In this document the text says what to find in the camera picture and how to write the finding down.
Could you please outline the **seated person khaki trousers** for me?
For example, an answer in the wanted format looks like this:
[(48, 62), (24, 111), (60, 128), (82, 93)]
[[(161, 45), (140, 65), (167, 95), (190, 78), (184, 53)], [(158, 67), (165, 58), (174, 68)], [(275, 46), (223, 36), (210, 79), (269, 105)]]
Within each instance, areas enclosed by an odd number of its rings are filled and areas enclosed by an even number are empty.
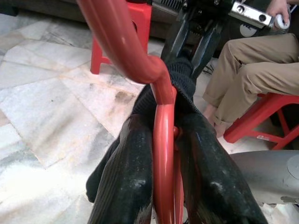
[(268, 92), (299, 96), (299, 32), (226, 42), (203, 94), (204, 116), (219, 138)]

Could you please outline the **red plastic hanger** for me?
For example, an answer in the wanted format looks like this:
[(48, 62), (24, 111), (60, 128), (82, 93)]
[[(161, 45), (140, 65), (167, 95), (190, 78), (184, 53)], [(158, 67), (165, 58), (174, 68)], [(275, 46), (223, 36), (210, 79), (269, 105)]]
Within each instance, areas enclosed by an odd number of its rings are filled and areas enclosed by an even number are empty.
[[(156, 108), (152, 139), (152, 162), (150, 164), (153, 181), (151, 202), (137, 213), (135, 224), (142, 224), (141, 215), (156, 213), (156, 224), (184, 224), (184, 193), (180, 171), (180, 155), (174, 140), (178, 134), (174, 126), (174, 109), (177, 90), (171, 83), (165, 63), (156, 56), (145, 53), (133, 27), (125, 0), (77, 0), (97, 42), (108, 58), (126, 77), (140, 84), (149, 84), (153, 92)], [(134, 132), (133, 117), (125, 125), (121, 136), (121, 146), (113, 153), (104, 168), (98, 194), (93, 206), (89, 224), (125, 224), (132, 212), (129, 192), (137, 193), (137, 188), (125, 188), (125, 183), (133, 177), (125, 177), (128, 165), (137, 164), (137, 158), (125, 150), (130, 134)]]

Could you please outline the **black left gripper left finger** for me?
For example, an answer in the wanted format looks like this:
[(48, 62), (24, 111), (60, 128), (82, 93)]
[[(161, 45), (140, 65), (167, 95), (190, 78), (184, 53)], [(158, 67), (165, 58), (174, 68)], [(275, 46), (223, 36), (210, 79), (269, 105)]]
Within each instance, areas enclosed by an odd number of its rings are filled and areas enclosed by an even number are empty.
[(87, 224), (150, 224), (153, 203), (152, 130), (131, 115), (87, 180), (93, 209)]

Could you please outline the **bare person hand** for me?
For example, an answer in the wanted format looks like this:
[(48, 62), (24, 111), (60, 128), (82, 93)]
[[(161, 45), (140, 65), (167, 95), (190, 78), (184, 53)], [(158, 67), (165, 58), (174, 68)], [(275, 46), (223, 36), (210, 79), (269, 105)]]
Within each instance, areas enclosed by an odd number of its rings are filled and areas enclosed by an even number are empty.
[(266, 9), (266, 13), (272, 17), (277, 14), (282, 15), (285, 23), (289, 22), (288, 1), (287, 0), (271, 0)]

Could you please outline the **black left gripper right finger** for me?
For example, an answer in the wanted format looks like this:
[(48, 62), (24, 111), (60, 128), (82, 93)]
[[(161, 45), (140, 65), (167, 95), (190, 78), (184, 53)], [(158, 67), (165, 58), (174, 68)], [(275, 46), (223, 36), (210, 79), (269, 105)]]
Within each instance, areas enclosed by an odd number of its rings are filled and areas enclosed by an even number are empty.
[(189, 224), (268, 224), (241, 171), (200, 114), (179, 119)]

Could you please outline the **dark brown sofa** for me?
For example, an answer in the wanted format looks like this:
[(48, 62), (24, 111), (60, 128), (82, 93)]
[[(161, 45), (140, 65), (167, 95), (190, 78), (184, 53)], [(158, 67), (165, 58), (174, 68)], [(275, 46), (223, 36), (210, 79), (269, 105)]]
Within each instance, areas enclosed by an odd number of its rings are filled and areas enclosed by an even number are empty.
[[(150, 37), (165, 39), (176, 20), (182, 0), (126, 0), (152, 6)], [(76, 0), (0, 0), (0, 13), (16, 16), (18, 9), (85, 22)]]

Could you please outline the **red plastic stool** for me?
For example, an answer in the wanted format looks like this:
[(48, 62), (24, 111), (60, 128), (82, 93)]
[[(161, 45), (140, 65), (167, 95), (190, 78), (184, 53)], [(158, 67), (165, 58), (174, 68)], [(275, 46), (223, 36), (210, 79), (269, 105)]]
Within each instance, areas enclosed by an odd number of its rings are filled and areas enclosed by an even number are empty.
[[(148, 53), (152, 6), (148, 3), (131, 3), (129, 1), (127, 1), (127, 6), (139, 41), (144, 51)], [(109, 58), (104, 55), (95, 36), (93, 36), (90, 72), (98, 75), (100, 73), (100, 66), (103, 63), (111, 64)]]
[[(237, 119), (224, 133), (224, 139), (235, 143), (243, 137), (254, 137), (261, 140), (275, 142), (273, 150), (280, 150), (299, 136), (299, 124), (290, 128), (283, 115), (282, 108), (286, 105), (299, 105), (299, 96), (281, 95), (275, 93), (258, 94), (258, 100), (241, 118)], [(256, 131), (258, 125), (263, 123), (273, 114), (278, 115), (284, 136), (279, 137), (269, 133)]]

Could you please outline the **white handheld controller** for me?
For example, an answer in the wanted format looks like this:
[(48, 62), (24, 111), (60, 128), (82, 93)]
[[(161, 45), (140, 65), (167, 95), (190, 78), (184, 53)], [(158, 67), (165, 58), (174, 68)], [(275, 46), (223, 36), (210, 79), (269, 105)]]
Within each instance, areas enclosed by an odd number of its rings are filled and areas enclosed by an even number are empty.
[(286, 30), (290, 26), (290, 21), (285, 21), (281, 14), (277, 14), (275, 18), (275, 26), (279, 29)]

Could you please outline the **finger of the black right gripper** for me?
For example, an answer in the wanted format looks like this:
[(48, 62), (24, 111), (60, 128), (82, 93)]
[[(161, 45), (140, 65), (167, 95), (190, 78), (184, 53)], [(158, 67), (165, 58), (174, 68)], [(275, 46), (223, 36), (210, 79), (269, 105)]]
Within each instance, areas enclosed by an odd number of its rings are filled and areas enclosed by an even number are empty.
[(164, 62), (177, 58), (187, 40), (187, 13), (180, 13), (172, 24), (164, 44)]
[(221, 39), (222, 22), (213, 22), (204, 32), (192, 57), (192, 77), (198, 77), (211, 60)]

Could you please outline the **plain black shirt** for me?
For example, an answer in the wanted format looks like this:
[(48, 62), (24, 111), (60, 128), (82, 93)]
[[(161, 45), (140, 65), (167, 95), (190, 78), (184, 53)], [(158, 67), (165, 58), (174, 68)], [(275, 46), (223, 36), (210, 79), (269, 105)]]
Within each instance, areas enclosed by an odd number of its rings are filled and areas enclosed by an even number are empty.
[[(178, 108), (178, 111), (180, 113), (187, 114), (199, 113), (199, 110), (196, 109), (196, 106), (193, 102), (193, 96), (196, 89), (196, 78), (192, 76), (193, 68), (190, 61), (185, 57), (180, 57), (172, 62), (167, 63), (166, 66), (171, 78), (171, 83), (179, 93), (177, 97), (178, 105), (176, 106), (176, 108)], [(138, 95), (130, 116), (136, 114), (145, 116), (150, 130), (152, 130), (156, 106), (157, 104), (151, 86), (147, 84)], [(120, 129), (117, 138), (109, 146), (109, 149), (106, 151), (105, 155), (103, 156), (95, 170), (87, 179), (86, 195), (88, 201), (91, 203), (95, 202), (104, 168), (110, 157), (113, 155), (114, 151), (117, 149), (120, 143), (122, 132), (123, 128)]]

